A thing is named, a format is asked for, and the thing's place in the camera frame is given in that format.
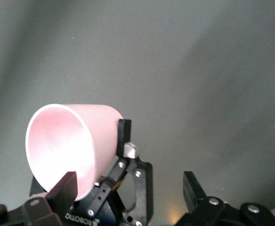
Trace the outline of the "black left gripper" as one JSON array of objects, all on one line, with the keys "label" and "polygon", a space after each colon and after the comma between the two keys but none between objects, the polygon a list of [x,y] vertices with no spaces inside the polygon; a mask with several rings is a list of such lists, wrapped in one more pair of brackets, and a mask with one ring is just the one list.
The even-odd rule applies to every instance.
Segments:
[{"label": "black left gripper", "polygon": [[123,201],[118,193],[125,178],[113,183],[110,178],[101,178],[93,184],[89,193],[74,202],[64,216],[66,226],[135,226],[136,200],[131,188],[131,203]]}]

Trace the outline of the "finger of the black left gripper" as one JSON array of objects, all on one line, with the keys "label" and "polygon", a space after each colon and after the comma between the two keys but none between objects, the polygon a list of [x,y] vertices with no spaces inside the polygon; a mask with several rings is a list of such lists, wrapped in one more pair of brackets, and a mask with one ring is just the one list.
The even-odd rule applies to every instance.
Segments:
[{"label": "finger of the black left gripper", "polygon": [[32,177],[30,197],[45,197],[48,192],[39,184],[36,178]]},{"label": "finger of the black left gripper", "polygon": [[127,174],[132,176],[136,189],[135,226],[148,226],[153,216],[153,167],[139,158],[137,147],[130,140],[131,120],[120,119],[116,151],[118,160],[106,178],[116,183]]}]

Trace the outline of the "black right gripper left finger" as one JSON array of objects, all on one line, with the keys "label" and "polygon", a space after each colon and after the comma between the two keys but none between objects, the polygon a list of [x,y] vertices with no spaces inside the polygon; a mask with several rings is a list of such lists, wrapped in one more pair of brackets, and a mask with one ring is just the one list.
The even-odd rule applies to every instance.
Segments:
[{"label": "black right gripper left finger", "polygon": [[77,174],[67,172],[48,193],[34,194],[14,210],[0,204],[0,226],[63,226],[77,195]]}]

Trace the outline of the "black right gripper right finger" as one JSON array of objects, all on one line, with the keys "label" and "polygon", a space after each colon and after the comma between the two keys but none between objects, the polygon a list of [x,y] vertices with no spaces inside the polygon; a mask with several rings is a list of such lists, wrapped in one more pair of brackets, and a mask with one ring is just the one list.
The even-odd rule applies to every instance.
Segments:
[{"label": "black right gripper right finger", "polygon": [[207,196],[194,173],[183,173],[183,197],[188,213],[176,226],[275,226],[275,216],[265,206],[246,202],[239,209]]}]

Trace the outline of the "pink cup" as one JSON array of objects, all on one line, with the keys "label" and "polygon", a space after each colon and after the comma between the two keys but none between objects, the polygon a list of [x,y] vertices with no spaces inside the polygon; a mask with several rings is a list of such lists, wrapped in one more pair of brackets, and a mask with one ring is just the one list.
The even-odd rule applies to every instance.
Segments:
[{"label": "pink cup", "polygon": [[122,115],[107,105],[49,104],[30,119],[25,150],[30,169],[48,192],[68,171],[85,198],[116,156]]}]

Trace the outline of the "dark grey table mat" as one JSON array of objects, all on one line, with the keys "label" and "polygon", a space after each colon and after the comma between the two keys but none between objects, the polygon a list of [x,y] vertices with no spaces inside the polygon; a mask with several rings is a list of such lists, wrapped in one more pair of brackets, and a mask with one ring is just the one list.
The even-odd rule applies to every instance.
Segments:
[{"label": "dark grey table mat", "polygon": [[103,104],[153,165],[151,226],[182,176],[275,214],[275,0],[0,0],[0,203],[27,200],[24,138],[47,104]]}]

